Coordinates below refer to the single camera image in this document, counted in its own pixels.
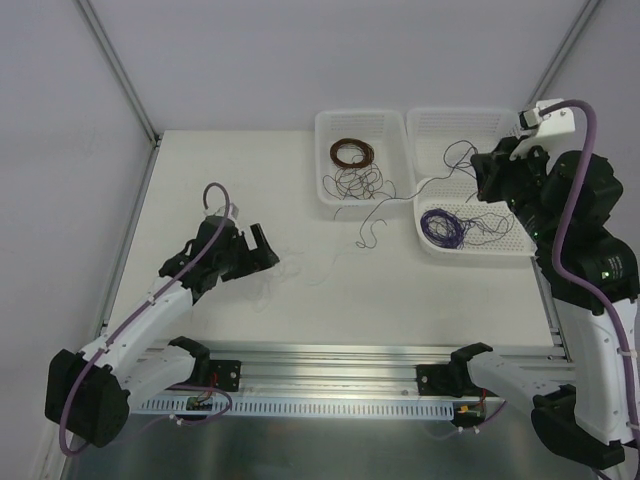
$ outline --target white wall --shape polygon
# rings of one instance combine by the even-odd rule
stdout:
[[[31,477],[48,363],[95,324],[149,143],[71,0],[0,3],[0,477]]]
[[[584,0],[95,0],[160,130],[520,108]]]
[[[580,98],[598,116],[596,153],[609,158],[625,193],[607,224],[640,254],[640,2],[604,2],[547,98]],[[584,117],[576,113],[580,149]]]

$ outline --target white table surface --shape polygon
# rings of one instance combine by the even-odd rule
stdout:
[[[478,267],[472,260],[464,267],[436,263],[419,246],[411,204],[395,218],[374,217],[387,226],[375,226],[375,249],[360,250],[354,242],[361,222],[326,216],[314,172],[312,132],[166,132],[109,330],[144,295],[162,263],[195,236],[204,218],[202,190],[218,181],[240,208],[242,225],[261,223],[281,263],[219,283],[167,338],[552,345],[529,259],[511,268]],[[210,203],[221,202],[212,190]]]

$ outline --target tangled wire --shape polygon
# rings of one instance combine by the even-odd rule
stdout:
[[[487,223],[486,217],[497,217],[495,226]],[[495,242],[507,235],[515,226],[515,219],[512,215],[498,215],[488,212],[473,218],[460,218],[455,213],[447,212],[441,208],[433,208],[424,212],[420,218],[420,227],[424,236],[434,245],[441,248],[460,249],[465,243],[467,245],[484,245]],[[467,234],[473,228],[477,228],[485,235],[492,235],[491,238],[480,243],[465,241]]]
[[[338,153],[344,150],[356,152],[350,162],[338,157]],[[331,146],[329,155],[338,168],[333,176],[325,175],[322,184],[332,197],[338,200],[372,200],[378,194],[386,195],[387,198],[396,196],[394,183],[384,179],[380,167],[374,163],[373,147],[368,143],[355,138],[343,138]],[[383,191],[386,184],[393,189],[393,193]]]

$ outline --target cable tray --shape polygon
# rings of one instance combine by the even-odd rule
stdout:
[[[226,400],[212,398],[206,410],[187,409],[184,395],[157,395],[133,413],[168,415],[210,415],[219,412]],[[396,420],[452,420],[452,402],[441,400],[351,400],[318,398],[236,397],[226,415],[244,417],[370,418]]]

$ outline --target gray floor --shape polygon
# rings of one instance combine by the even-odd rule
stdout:
[[[152,418],[134,415],[122,437]],[[102,479],[585,479],[582,466],[547,452],[507,408],[480,434],[447,441],[446,423],[224,418],[202,427],[160,422],[116,446],[89,449],[66,480]]]

